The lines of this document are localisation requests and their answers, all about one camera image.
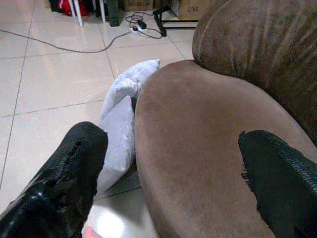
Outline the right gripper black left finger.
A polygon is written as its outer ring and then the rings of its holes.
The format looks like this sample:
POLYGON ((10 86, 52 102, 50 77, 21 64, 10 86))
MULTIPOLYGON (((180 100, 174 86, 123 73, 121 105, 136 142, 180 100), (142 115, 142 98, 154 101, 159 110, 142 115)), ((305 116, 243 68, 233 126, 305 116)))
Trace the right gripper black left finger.
POLYGON ((95 124, 74 125, 60 145, 0 215, 2 238, 80 238, 108 136, 95 124))

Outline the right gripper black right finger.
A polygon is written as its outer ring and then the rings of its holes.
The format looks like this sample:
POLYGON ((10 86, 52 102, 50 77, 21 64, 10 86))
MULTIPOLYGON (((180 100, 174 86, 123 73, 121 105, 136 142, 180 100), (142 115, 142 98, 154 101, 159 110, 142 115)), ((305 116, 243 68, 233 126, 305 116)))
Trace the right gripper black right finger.
POLYGON ((241 174, 257 211, 277 238, 317 236, 317 165, 278 136, 243 131, 241 174))

